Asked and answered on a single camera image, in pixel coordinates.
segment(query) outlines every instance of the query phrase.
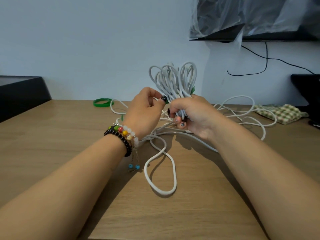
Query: left hand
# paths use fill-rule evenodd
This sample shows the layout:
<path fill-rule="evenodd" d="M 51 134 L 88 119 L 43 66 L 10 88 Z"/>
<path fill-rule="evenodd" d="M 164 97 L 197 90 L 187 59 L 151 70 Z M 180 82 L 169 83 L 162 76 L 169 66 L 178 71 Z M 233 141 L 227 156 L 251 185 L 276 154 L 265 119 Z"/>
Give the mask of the left hand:
<path fill-rule="evenodd" d="M 124 117 L 123 125 L 129 127 L 142 140 L 157 126 L 165 101 L 158 91 L 146 87 L 134 97 Z"/>

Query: black nail polish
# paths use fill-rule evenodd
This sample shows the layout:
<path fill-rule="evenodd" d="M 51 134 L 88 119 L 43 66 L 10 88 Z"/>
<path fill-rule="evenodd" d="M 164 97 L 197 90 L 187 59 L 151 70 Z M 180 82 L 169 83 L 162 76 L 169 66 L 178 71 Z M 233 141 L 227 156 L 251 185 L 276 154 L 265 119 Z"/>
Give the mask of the black nail polish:
<path fill-rule="evenodd" d="M 166 96 L 166 95 L 163 95 L 163 96 L 161 97 L 161 99 L 162 99 L 164 102 L 166 102 L 166 101 L 167 101 L 167 96 Z"/>

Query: black beaded bracelet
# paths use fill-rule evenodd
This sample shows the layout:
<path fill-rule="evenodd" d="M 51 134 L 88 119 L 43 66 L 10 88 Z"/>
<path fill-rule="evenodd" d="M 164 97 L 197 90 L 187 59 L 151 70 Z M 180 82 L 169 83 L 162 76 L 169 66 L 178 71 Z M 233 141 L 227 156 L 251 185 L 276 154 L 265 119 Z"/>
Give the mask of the black beaded bracelet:
<path fill-rule="evenodd" d="M 119 139 L 121 141 L 123 141 L 123 143 L 127 149 L 127 153 L 125 154 L 125 157 L 128 157 L 131 155 L 132 148 L 131 148 L 129 142 L 126 140 L 126 138 L 121 133 L 119 133 L 118 131 L 115 131 L 114 129 L 109 129 L 103 134 L 103 136 L 106 136 L 107 134 L 113 134 L 113 135 L 119 137 Z"/>

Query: forearm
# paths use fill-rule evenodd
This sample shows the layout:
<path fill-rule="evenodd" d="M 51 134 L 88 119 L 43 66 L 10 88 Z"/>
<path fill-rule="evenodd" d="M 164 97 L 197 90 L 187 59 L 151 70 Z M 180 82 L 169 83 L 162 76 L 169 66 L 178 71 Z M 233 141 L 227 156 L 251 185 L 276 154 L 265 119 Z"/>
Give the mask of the forearm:
<path fill-rule="evenodd" d="M 0 238 L 72 239 L 125 155 L 107 135 L 0 210 Z"/>
<path fill-rule="evenodd" d="M 250 131 L 217 113 L 210 140 L 248 195 L 271 239 L 318 239 L 318 183 Z"/>

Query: hand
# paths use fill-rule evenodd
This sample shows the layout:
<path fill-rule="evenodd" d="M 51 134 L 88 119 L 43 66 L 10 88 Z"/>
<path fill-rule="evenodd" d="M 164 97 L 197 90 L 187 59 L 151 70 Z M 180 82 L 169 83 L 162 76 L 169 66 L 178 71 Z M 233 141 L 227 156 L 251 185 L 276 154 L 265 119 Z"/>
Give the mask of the hand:
<path fill-rule="evenodd" d="M 213 134 L 214 120 L 221 116 L 205 98 L 192 94 L 192 97 L 177 98 L 170 103 L 170 117 L 174 117 L 178 110 L 184 109 L 191 119 L 182 121 L 175 117 L 174 123 L 178 129 L 189 130 L 204 140 L 209 140 Z"/>
<path fill-rule="evenodd" d="M 157 126 L 166 100 L 166 97 L 162 98 L 161 93 L 152 88 L 142 89 L 132 100 L 123 125 L 132 129 L 139 140 L 142 140 Z"/>

